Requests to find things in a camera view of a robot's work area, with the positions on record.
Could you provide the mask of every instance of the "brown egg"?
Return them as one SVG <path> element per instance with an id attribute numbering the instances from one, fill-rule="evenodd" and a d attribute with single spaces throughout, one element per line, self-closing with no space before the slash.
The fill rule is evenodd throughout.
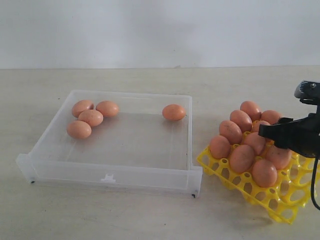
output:
<path id="1" fill-rule="evenodd" d="M 89 109 L 80 113 L 78 120 L 86 122 L 90 127 L 95 127 L 102 123 L 104 116 L 97 110 Z"/>
<path id="2" fill-rule="evenodd" d="M 252 129 L 252 120 L 244 111 L 234 110 L 231 112 L 230 121 L 237 124 L 243 133 L 250 132 Z"/>
<path id="3" fill-rule="evenodd" d="M 240 127 L 233 121 L 225 120 L 219 126 L 220 135 L 226 137 L 230 144 L 239 144 L 242 141 L 242 132 Z"/>
<path id="4" fill-rule="evenodd" d="M 179 121 L 186 116 L 186 110 L 178 104 L 170 104 L 162 110 L 162 115 L 169 121 Z"/>
<path id="5" fill-rule="evenodd" d="M 266 152 L 265 159 L 273 163 L 277 170 L 286 168 L 291 160 L 292 152 L 272 145 Z"/>
<path id="6" fill-rule="evenodd" d="M 261 119 L 261 109 L 253 101 L 244 101 L 240 106 L 240 110 L 248 114 L 252 122 Z"/>
<path id="7" fill-rule="evenodd" d="M 102 115 L 106 118 L 114 117 L 119 112 L 119 107 L 113 101 L 102 101 L 99 102 L 98 105 L 95 107 L 97 111 L 102 113 Z"/>
<path id="8" fill-rule="evenodd" d="M 224 136 L 218 135 L 211 139 L 209 149 L 215 159 L 227 158 L 230 154 L 230 142 Z"/>
<path id="9" fill-rule="evenodd" d="M 240 145 L 233 150 L 229 158 L 230 168 L 242 174 L 251 168 L 255 161 L 255 151 L 249 145 Z"/>
<path id="10" fill-rule="evenodd" d="M 270 125 L 270 123 L 268 123 L 267 121 L 263 121 L 263 120 L 257 121 L 256 123 L 253 124 L 253 128 L 252 128 L 251 132 L 253 132 L 253 133 L 259 132 L 259 127 L 261 124 L 268 125 L 268 126 Z"/>
<path id="11" fill-rule="evenodd" d="M 74 117 L 79 117 L 84 110 L 94 109 L 94 103 L 91 100 L 78 101 L 72 108 L 71 113 Z"/>
<path id="12" fill-rule="evenodd" d="M 255 183 L 262 188 L 269 188 L 275 185 L 278 173 L 272 162 L 261 159 L 252 168 L 252 178 Z"/>
<path id="13" fill-rule="evenodd" d="M 68 124 L 66 132 L 75 139 L 85 139 L 91 135 L 91 127 L 88 123 L 80 120 Z"/>
<path id="14" fill-rule="evenodd" d="M 245 137 L 243 144 L 252 147 L 255 155 L 260 156 L 266 148 L 266 139 L 259 136 L 257 132 L 253 132 Z"/>
<path id="15" fill-rule="evenodd" d="M 277 123 L 281 117 L 281 113 L 274 110 L 267 110 L 262 113 L 261 120 L 266 121 L 272 125 Z"/>

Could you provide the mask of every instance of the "egg crate cell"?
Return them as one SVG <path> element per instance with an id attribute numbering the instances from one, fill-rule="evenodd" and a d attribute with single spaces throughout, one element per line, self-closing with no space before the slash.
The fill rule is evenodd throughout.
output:
<path id="1" fill-rule="evenodd" d="M 245 132 L 244 138 L 249 134 L 250 132 Z M 264 152 L 257 156 L 255 161 L 264 158 L 272 145 L 273 142 L 267 143 Z M 231 152 L 238 146 L 239 144 L 232 145 Z M 261 205 L 267 210 L 269 216 L 279 223 L 292 224 L 299 207 L 305 207 L 310 198 L 314 159 L 303 157 L 295 152 L 292 152 L 288 166 L 277 171 L 278 176 L 274 186 L 267 188 L 255 183 L 251 174 L 252 167 L 238 174 L 231 170 L 229 158 L 213 158 L 209 146 L 200 153 L 197 162 L 207 175 L 218 176 L 229 190 L 238 189 L 247 202 L 252 205 Z M 320 172 L 316 174 L 316 181 L 319 178 Z"/>

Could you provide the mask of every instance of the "yellow plastic egg crate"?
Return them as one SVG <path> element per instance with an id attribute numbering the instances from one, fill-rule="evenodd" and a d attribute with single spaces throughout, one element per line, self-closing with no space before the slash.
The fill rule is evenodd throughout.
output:
<path id="1" fill-rule="evenodd" d="M 231 146 L 231 151 L 238 147 L 238 144 Z M 266 145 L 261 156 L 262 159 L 272 143 Z M 258 186 L 252 178 L 251 169 L 242 174 L 235 173 L 230 169 L 227 158 L 215 159 L 207 147 L 197 157 L 198 163 L 203 167 L 207 175 L 216 175 L 222 184 L 229 190 L 238 189 L 244 199 L 253 205 L 264 207 L 269 216 L 279 223 L 292 224 L 295 220 L 298 208 L 304 207 L 310 198 L 311 175 L 314 159 L 303 157 L 295 152 L 292 153 L 289 165 L 278 170 L 277 181 L 274 186 L 263 188 Z"/>

